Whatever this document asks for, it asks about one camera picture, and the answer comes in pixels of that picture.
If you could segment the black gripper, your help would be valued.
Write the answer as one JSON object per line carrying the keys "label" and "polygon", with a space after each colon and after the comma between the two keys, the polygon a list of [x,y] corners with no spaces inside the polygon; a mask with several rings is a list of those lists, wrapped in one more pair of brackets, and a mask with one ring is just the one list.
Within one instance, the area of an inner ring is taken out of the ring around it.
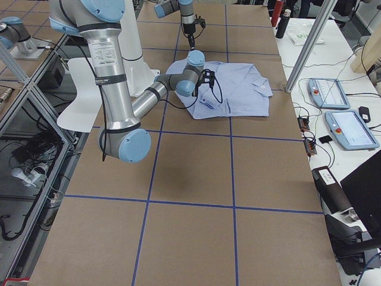
{"label": "black gripper", "polygon": [[205,19],[201,16],[193,15],[189,17],[182,17],[182,30],[183,34],[187,37],[189,41],[190,50],[195,49],[195,39],[194,33],[196,32],[196,25],[200,25],[202,30],[206,28]]}
{"label": "black gripper", "polygon": [[199,78],[199,80],[196,83],[195,90],[194,90],[194,96],[195,97],[198,96],[199,87],[203,84],[206,84],[206,83],[208,84],[211,91],[214,92],[213,89],[214,89],[215,80],[216,80],[215,72],[210,70],[210,69],[204,69],[201,72],[201,77]]}

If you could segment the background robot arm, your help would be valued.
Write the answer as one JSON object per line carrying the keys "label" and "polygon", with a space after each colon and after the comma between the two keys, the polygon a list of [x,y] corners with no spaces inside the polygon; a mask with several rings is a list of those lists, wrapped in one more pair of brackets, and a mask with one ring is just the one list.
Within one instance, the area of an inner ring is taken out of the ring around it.
{"label": "background robot arm", "polygon": [[1,45],[18,60],[37,60],[51,48],[46,42],[33,38],[18,17],[1,19]]}

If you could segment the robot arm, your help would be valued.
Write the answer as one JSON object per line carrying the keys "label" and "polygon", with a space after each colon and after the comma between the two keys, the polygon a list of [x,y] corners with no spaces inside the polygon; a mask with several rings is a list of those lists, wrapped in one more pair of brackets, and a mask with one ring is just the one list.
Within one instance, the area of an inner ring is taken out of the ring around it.
{"label": "robot arm", "polygon": [[99,134],[99,147],[104,157],[111,156],[128,163],[141,161],[151,147],[149,133],[140,120],[169,92],[183,97],[197,96],[205,83],[205,56],[195,49],[195,25],[204,26],[203,18],[194,14],[192,1],[163,1],[155,6],[157,16],[168,15],[169,6],[180,11],[183,28],[191,50],[180,74],[160,74],[134,101],[130,98],[127,75],[118,36],[126,11],[124,1],[50,1],[51,27],[61,33],[81,36],[88,43],[104,112],[104,130]]}
{"label": "robot arm", "polygon": [[206,28],[206,22],[204,18],[195,14],[192,0],[157,1],[154,11],[158,18],[164,18],[179,11],[182,33],[188,40],[190,50],[195,49],[195,39]]}

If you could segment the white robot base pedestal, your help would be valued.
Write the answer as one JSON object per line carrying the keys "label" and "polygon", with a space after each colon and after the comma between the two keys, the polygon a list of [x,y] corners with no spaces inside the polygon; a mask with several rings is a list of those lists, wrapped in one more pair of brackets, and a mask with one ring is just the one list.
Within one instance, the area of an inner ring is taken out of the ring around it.
{"label": "white robot base pedestal", "polygon": [[125,1],[124,15],[120,20],[118,36],[127,84],[131,97],[138,97],[149,87],[159,70],[150,69],[143,58],[133,1]]}

